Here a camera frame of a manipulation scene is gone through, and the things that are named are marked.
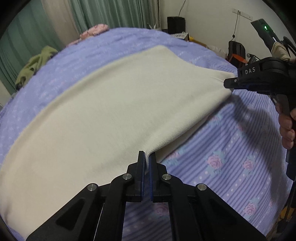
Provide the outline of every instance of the white cloth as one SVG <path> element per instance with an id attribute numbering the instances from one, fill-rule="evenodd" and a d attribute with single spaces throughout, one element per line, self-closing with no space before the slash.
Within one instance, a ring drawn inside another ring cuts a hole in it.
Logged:
<path id="1" fill-rule="evenodd" d="M 223 49 L 220 49 L 214 45 L 207 45 L 207 48 L 214 51 L 219 57 L 226 59 L 227 53 Z"/>
<path id="2" fill-rule="evenodd" d="M 271 49 L 272 57 L 279 58 L 283 61 L 291 61 L 291 57 L 288 54 L 287 49 L 284 45 L 279 42 L 274 42 Z"/>
<path id="3" fill-rule="evenodd" d="M 87 184 L 125 173 L 139 150 L 177 146 L 176 138 L 184 140 L 230 96 L 223 87 L 230 77 L 164 46 L 85 77 L 42 110 L 7 154 L 0 170 L 4 221 L 27 238 Z"/>

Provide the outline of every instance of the bed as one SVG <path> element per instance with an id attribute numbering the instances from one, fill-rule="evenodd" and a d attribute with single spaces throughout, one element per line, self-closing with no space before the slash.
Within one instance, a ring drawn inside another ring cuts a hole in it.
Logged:
<path id="1" fill-rule="evenodd" d="M 236 74 L 234 66 L 198 44 L 160 31 L 111 29 L 58 53 L 5 105 L 0 112 L 0 165 L 22 130 L 57 96 L 94 70 L 156 45 L 196 66 Z M 285 175 L 277 117 L 267 96 L 235 90 L 162 164 L 184 183 L 208 185 L 266 235 L 292 186 Z M 172 240 L 167 204 L 151 203 L 149 189 L 143 202 L 127 203 L 122 240 Z"/>

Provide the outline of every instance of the white wall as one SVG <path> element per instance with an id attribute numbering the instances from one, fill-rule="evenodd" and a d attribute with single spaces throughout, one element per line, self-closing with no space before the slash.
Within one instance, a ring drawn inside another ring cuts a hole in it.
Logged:
<path id="1" fill-rule="evenodd" d="M 161 27 L 167 28 L 168 16 L 178 16 L 184 0 L 160 0 Z M 253 21 L 264 18 L 280 40 L 283 36 L 292 40 L 279 17 L 262 0 L 186 0 L 180 16 L 186 19 L 186 31 L 197 41 L 217 46 L 228 52 L 228 42 L 232 39 L 238 9 L 253 17 Z M 268 48 L 258 36 L 251 21 L 239 16 L 235 41 L 240 42 L 246 53 L 259 58 L 270 56 Z"/>
<path id="2" fill-rule="evenodd" d="M 10 98 L 10 94 L 8 93 L 7 89 L 4 87 L 2 82 L 0 81 L 0 103 L 5 105 Z"/>

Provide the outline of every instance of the metal screw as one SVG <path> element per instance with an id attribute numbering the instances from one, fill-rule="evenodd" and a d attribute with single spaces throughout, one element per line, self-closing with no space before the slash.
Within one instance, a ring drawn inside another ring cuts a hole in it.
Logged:
<path id="1" fill-rule="evenodd" d="M 201 191 L 204 191 L 207 189 L 207 185 L 203 184 L 203 183 L 200 183 L 197 185 L 197 188 Z"/>
<path id="2" fill-rule="evenodd" d="M 163 174 L 163 179 L 164 180 L 170 180 L 172 176 L 170 174 Z"/>
<path id="3" fill-rule="evenodd" d="M 96 190 L 96 184 L 92 183 L 87 186 L 87 190 L 94 191 Z"/>
<path id="4" fill-rule="evenodd" d="M 129 174 L 129 173 L 125 173 L 125 174 L 122 175 L 122 178 L 123 178 L 124 180 L 129 180 L 129 179 L 131 179 L 131 177 L 132 177 L 132 175 Z"/>

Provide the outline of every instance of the human hand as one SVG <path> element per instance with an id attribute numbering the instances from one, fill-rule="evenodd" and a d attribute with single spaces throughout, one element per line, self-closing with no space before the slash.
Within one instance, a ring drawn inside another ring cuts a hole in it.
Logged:
<path id="1" fill-rule="evenodd" d="M 294 146 L 295 131 L 292 129 L 292 118 L 296 120 L 296 108 L 290 112 L 291 116 L 287 116 L 283 113 L 282 106 L 277 103 L 276 111 L 279 113 L 281 144 L 284 148 L 290 150 Z"/>

